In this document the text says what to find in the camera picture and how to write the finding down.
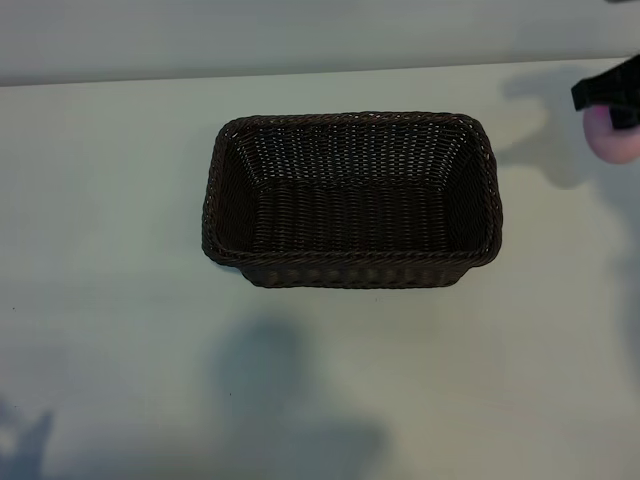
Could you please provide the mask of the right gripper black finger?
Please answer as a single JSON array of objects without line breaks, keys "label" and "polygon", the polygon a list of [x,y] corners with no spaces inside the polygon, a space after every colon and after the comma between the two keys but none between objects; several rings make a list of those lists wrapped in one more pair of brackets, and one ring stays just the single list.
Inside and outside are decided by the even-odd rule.
[{"label": "right gripper black finger", "polygon": [[616,131],[631,130],[640,125],[639,107],[615,105],[609,107],[611,126]]},{"label": "right gripper black finger", "polygon": [[625,110],[639,109],[639,56],[596,76],[580,80],[571,88],[576,110],[608,106]]}]

